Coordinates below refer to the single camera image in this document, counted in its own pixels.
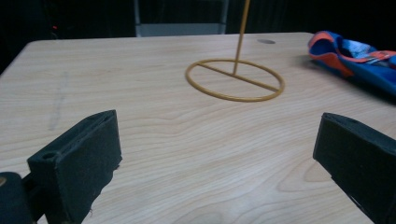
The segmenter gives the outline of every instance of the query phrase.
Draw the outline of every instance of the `table surface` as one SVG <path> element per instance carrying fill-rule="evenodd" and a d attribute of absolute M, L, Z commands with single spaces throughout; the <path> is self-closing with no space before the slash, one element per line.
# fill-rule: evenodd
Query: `table surface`
<path fill-rule="evenodd" d="M 191 63 L 234 57 L 238 35 L 31 43 L 0 78 L 0 172 L 27 175 L 26 159 L 47 143 L 116 109 L 123 160 L 84 223 L 371 223 L 312 153 L 324 112 L 394 138 L 395 105 L 314 65 L 311 36 L 245 35 L 241 59 L 286 82 L 259 103 L 205 95 L 184 77 Z M 253 70 L 238 73 L 274 82 Z M 211 90 L 266 93 L 193 72 Z"/>

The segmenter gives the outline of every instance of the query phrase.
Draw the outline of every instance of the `screw hole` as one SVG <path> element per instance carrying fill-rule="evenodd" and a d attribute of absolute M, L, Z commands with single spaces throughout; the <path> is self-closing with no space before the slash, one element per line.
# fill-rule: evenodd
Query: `screw hole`
<path fill-rule="evenodd" d="M 258 39 L 258 41 L 263 44 L 275 44 L 274 40 L 269 40 L 269 39 Z"/>

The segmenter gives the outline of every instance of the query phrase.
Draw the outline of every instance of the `chair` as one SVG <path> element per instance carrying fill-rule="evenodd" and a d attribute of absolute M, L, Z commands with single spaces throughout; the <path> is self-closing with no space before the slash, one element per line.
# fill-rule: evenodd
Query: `chair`
<path fill-rule="evenodd" d="M 139 0 L 134 0 L 134 24 L 136 37 L 143 36 L 168 36 L 168 35 L 224 35 L 226 29 L 227 22 L 227 11 L 229 0 L 190 0 L 177 3 L 177 8 L 172 6 L 168 8 L 173 9 L 171 11 L 171 15 L 165 14 L 166 3 L 164 0 L 157 0 L 157 3 L 160 1 L 160 6 L 157 8 L 156 16 L 152 16 L 153 12 L 150 12 L 150 15 L 142 15 L 145 10 L 142 10 L 142 6 L 139 5 Z M 207 11 L 200 10 L 199 8 L 194 8 L 194 6 L 202 6 L 203 4 L 208 4 L 209 2 L 220 2 L 219 8 L 220 13 L 214 15 L 216 19 L 219 19 L 215 22 L 213 20 L 209 20 L 206 16 Z M 181 4 L 189 4 L 187 7 L 181 10 L 183 7 Z M 152 10 L 153 5 L 149 6 L 150 8 L 146 8 L 146 12 L 148 10 Z M 192 18 L 189 9 L 195 9 L 195 15 L 198 15 L 200 19 Z M 156 18 L 155 20 L 151 20 L 149 22 L 142 22 L 141 15 L 144 17 Z"/>

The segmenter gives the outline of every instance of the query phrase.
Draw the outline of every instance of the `vertical rod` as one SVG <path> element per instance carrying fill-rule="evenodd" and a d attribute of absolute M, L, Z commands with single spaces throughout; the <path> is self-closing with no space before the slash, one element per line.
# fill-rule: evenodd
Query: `vertical rod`
<path fill-rule="evenodd" d="M 222 7 L 221 7 L 221 21 L 219 24 L 219 34 L 224 35 L 225 29 L 227 26 L 227 15 L 228 15 L 228 5 L 230 5 L 229 0 L 222 0 Z"/>
<path fill-rule="evenodd" d="M 242 17 L 241 30 L 239 31 L 238 48 L 236 50 L 235 63 L 233 65 L 233 75 L 234 76 L 236 75 L 236 70 L 238 69 L 239 54 L 241 53 L 242 41 L 244 39 L 245 28 L 246 28 L 247 20 L 248 20 L 249 4 L 250 4 L 250 0 L 246 0 L 245 8 L 244 8 L 244 15 Z"/>
<path fill-rule="evenodd" d="M 136 32 L 136 37 L 142 37 L 139 0 L 134 0 L 134 31 Z"/>

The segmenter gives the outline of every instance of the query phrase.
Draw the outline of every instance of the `dark background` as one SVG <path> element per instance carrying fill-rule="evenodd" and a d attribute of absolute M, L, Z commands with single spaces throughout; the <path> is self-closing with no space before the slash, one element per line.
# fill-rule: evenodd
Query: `dark background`
<path fill-rule="evenodd" d="M 168 14 L 159 18 L 152 9 L 161 10 L 161 1 L 140 1 L 142 20 L 217 19 L 219 3 L 197 5 L 198 0 L 167 0 Z M 244 2 L 230 0 L 227 34 L 239 32 Z M 391 1 L 251 0 L 246 33 L 330 30 L 378 49 L 395 50 L 395 21 Z M 133 0 L 1 0 L 0 72 L 34 40 L 128 36 L 134 36 Z"/>

